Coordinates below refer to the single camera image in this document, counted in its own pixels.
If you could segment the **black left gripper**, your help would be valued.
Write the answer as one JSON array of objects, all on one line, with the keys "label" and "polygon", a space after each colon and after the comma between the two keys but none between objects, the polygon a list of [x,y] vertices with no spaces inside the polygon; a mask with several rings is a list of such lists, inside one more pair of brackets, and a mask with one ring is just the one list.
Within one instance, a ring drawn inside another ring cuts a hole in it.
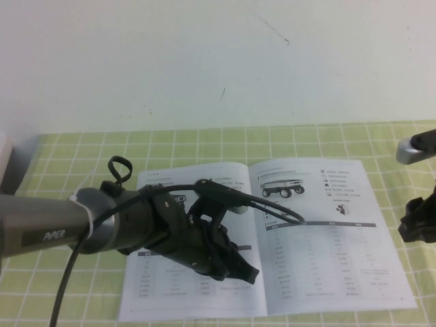
[{"label": "black left gripper", "polygon": [[155,227],[164,236],[149,248],[165,258],[215,280],[238,279],[251,285],[259,270],[250,265],[221,226],[227,211],[215,200],[199,197],[188,213],[169,193],[152,197]]}]

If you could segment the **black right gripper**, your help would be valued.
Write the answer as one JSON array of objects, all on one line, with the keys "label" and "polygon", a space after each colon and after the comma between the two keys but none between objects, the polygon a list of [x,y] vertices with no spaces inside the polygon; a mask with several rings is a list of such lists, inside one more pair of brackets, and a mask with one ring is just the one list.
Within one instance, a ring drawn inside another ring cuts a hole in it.
[{"label": "black right gripper", "polygon": [[398,231],[405,243],[435,242],[435,189],[427,198],[414,198],[406,204]]}]

